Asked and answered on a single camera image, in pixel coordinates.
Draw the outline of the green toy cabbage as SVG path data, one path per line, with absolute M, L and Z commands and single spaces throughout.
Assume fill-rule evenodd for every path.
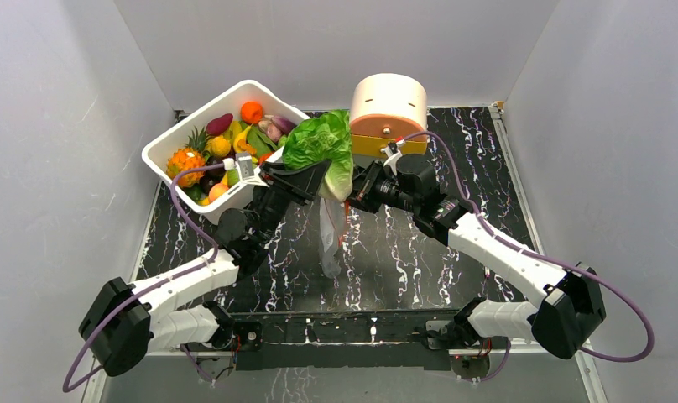
M 282 159 L 292 170 L 329 160 L 319 196 L 344 202 L 352 191 L 354 168 L 349 112 L 331 110 L 299 123 L 288 135 Z

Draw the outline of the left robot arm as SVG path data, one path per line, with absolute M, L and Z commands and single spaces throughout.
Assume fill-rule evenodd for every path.
M 267 261 L 267 245 L 290 205 L 315 200 L 330 166 L 329 160 L 298 170 L 282 163 L 260 165 L 252 200 L 222 213 L 208 252 L 146 280 L 108 281 L 79 329 L 102 370 L 119 376 L 150 352 L 189 343 L 225 350 L 246 341 L 218 303 L 182 306 L 254 275 Z

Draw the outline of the clear zip top bag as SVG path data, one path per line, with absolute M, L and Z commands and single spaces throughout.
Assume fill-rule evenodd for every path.
M 341 272 L 336 254 L 347 230 L 347 208 L 344 202 L 320 199 L 321 268 L 328 278 L 336 278 Z

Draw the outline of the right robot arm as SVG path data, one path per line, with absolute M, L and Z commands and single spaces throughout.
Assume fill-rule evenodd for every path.
M 475 348 L 487 338 L 522 338 L 571 359 L 605 319 L 595 280 L 540 261 L 524 245 L 511 249 L 509 238 L 483 226 L 459 196 L 441 191 L 434 169 L 420 155 L 403 158 L 396 170 L 380 160 L 357 168 L 348 201 L 365 212 L 387 206 L 411 213 L 424 235 L 480 262 L 525 297 L 524 302 L 474 298 L 443 328 L 426 331 L 430 348 Z

